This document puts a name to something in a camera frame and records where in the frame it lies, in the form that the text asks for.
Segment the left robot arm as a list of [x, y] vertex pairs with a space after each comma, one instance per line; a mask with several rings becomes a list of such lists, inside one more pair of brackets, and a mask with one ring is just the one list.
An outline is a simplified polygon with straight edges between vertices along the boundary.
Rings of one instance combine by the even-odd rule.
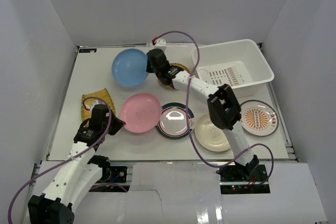
[[84, 196], [98, 181], [110, 178], [108, 157], [97, 155], [105, 136], [115, 135], [125, 123], [118, 119], [107, 104], [92, 107], [90, 118], [84, 120], [74, 137], [67, 163], [41, 195], [28, 202], [30, 223], [73, 223], [75, 211]]

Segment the pink round plate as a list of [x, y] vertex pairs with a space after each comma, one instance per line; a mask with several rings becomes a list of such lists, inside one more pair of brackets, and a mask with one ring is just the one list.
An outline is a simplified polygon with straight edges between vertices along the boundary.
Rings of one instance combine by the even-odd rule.
[[136, 93], [127, 98], [121, 106], [120, 119], [124, 128], [131, 133], [145, 133], [154, 128], [161, 117], [161, 104], [150, 93]]

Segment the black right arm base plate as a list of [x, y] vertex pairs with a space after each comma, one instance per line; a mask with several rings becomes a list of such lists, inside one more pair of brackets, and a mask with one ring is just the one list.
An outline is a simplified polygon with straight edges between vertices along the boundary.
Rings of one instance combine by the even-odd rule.
[[216, 171], [221, 182], [257, 182], [261, 183], [267, 178], [265, 165], [258, 165], [250, 175], [239, 171], [235, 165], [228, 165]]

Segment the blue round plate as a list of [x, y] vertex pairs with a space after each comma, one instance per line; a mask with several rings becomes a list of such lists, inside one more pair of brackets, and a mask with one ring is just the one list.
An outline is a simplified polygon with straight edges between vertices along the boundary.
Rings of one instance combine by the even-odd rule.
[[115, 57], [111, 72], [115, 81], [126, 88], [134, 88], [143, 83], [148, 72], [147, 55], [134, 48], [123, 50]]

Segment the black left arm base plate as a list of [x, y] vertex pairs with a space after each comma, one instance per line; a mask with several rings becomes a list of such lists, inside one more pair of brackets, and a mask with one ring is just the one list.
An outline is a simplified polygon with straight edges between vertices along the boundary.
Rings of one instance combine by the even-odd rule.
[[102, 167], [102, 177], [100, 183], [125, 183], [127, 181], [126, 166], [105, 166]]

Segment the fan-shaped bamboo pattern plate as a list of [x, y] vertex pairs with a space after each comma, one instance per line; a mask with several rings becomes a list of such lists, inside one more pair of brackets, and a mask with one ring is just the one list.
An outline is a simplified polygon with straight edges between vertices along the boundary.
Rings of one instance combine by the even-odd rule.
[[[87, 97], [96, 97], [96, 98], [103, 99], [109, 105], [109, 107], [113, 111], [113, 113], [116, 113], [113, 100], [112, 100], [111, 95], [109, 94], [109, 92], [106, 88], [104, 88], [100, 91], [94, 92], [94, 93], [83, 94], [82, 97], [81, 97], [81, 102], [83, 102]], [[94, 100], [97, 100], [97, 99], [87, 99], [85, 101], [85, 105], [86, 104], [91, 105]], [[81, 104], [81, 120], [82, 121], [90, 118], [91, 117], [91, 112], [86, 111], [84, 109], [84, 105]]]

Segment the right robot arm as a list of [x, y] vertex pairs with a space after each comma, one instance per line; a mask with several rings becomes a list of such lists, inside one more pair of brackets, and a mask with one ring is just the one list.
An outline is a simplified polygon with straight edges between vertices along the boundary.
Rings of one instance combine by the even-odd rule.
[[241, 107], [231, 87], [227, 84], [209, 84], [170, 64], [159, 48], [148, 51], [146, 55], [147, 72], [154, 73], [163, 85], [185, 91], [187, 95], [192, 94], [200, 101], [207, 102], [211, 122], [224, 132], [233, 151], [238, 177], [245, 182], [255, 177], [259, 160], [244, 135], [240, 122]]

